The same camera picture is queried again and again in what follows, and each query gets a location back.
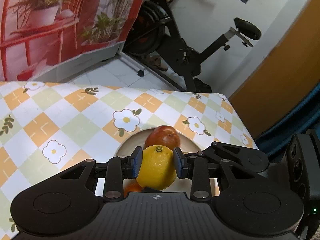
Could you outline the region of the floral checkered tablecloth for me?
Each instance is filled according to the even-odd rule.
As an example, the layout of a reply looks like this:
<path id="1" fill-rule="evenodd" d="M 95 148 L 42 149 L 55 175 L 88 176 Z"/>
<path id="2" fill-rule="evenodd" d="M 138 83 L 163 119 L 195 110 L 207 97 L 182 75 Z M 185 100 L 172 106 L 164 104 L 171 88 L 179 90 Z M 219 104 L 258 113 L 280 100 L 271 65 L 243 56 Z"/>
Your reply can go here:
<path id="1" fill-rule="evenodd" d="M 70 166 L 112 158 L 130 136 L 169 125 L 199 150 L 213 141 L 255 147 L 222 94 L 75 85 L 1 83 L 1 239 L 17 233 L 10 214 L 22 190 Z"/>

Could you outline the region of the red plant backdrop cloth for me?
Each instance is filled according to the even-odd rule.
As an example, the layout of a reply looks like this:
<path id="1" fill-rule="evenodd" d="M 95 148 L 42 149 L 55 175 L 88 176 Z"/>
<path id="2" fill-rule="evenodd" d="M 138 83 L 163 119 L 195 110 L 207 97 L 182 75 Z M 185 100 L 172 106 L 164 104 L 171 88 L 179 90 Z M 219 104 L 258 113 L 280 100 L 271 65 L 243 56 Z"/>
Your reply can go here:
<path id="1" fill-rule="evenodd" d="M 144 0 L 1 0 L 1 80 L 125 42 Z"/>

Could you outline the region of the small orange mandarin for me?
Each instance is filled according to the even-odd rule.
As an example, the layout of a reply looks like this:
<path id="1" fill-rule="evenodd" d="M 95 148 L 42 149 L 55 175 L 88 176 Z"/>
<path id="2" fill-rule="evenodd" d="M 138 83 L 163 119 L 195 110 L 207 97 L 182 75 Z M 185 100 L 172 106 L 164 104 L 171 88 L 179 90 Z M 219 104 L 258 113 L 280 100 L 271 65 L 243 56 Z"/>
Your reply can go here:
<path id="1" fill-rule="evenodd" d="M 140 186 L 135 180 L 128 183 L 124 187 L 124 197 L 127 197 L 127 195 L 130 192 L 142 192 L 144 190 L 144 187 Z"/>

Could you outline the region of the red apple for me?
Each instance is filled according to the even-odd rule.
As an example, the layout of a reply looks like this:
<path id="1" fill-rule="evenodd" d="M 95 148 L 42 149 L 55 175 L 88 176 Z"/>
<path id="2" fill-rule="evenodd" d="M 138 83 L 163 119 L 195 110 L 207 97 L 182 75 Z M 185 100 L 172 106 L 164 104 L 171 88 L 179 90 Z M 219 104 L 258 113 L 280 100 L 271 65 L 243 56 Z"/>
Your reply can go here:
<path id="1" fill-rule="evenodd" d="M 176 147 L 180 147 L 180 137 L 173 127 L 158 126 L 147 137 L 144 148 L 154 145 L 165 146 L 173 150 Z"/>

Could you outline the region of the orange wooden door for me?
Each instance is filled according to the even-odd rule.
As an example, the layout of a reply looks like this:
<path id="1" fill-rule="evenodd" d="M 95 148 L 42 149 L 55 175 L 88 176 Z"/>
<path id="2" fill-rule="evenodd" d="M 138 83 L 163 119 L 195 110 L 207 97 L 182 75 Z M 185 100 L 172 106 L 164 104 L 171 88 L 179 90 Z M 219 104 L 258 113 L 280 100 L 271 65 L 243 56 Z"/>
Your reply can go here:
<path id="1" fill-rule="evenodd" d="M 230 97 L 252 137 L 289 113 L 319 83 L 319 0 L 310 0 L 286 35 Z"/>

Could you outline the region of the beige round plate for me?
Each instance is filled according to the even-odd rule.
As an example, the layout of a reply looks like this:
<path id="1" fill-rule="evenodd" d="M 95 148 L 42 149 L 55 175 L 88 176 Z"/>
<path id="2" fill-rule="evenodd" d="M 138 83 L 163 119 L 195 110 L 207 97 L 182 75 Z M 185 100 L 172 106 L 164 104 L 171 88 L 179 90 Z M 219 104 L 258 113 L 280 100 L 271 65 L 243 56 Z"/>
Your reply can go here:
<path id="1" fill-rule="evenodd" d="M 129 136 L 124 142 L 121 143 L 119 148 L 116 151 L 116 156 L 126 156 L 130 155 L 136 146 L 144 146 L 144 142 L 146 141 L 149 134 L 153 131 L 153 128 L 143 129 L 134 135 Z M 187 153 L 197 153 L 202 148 L 197 146 L 191 139 L 187 138 L 182 133 L 178 132 L 180 137 L 180 149 L 182 152 Z M 98 184 L 95 190 L 96 196 L 103 196 L 103 186 L 104 186 L 104 178 L 98 179 Z M 212 191 L 212 196 L 218 196 L 220 194 L 220 190 L 217 184 L 216 179 L 210 179 L 210 187 Z M 187 196 L 190 196 L 191 191 L 191 180 L 190 179 L 178 179 L 174 181 L 168 188 L 162 190 L 163 192 L 186 192 Z"/>

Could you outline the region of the yellow lemon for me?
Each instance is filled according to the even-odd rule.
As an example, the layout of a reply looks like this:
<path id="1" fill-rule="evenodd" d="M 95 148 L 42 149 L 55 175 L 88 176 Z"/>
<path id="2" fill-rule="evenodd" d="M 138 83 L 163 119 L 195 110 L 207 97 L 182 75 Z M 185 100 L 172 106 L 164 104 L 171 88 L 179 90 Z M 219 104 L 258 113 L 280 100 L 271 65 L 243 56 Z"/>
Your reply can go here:
<path id="1" fill-rule="evenodd" d="M 176 179 L 173 152 L 162 145 L 149 146 L 143 150 L 137 183 L 155 190 L 168 188 Z"/>

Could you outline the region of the black exercise bike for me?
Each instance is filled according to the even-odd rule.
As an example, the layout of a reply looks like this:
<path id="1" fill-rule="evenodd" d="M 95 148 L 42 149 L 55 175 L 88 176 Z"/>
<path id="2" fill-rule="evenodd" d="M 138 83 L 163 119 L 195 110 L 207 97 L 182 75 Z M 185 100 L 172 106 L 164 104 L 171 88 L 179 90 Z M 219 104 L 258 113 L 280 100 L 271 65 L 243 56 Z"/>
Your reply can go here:
<path id="1" fill-rule="evenodd" d="M 211 93 L 210 85 L 203 83 L 198 76 L 201 74 L 201 64 L 220 48 L 228 50 L 228 41 L 237 36 L 244 46 L 251 46 L 251 40 L 259 40 L 261 31 L 252 23 L 238 17 L 234 19 L 235 26 L 218 37 L 203 52 L 199 53 L 188 46 L 181 37 L 178 26 L 169 7 L 171 1 L 148 0 L 143 2 L 138 16 L 124 43 L 124 51 L 140 62 L 146 63 L 146 58 L 156 52 L 171 69 L 183 77 L 185 87 L 182 88 L 171 78 L 148 64 L 147 67 L 160 75 L 168 83 L 180 91 Z"/>

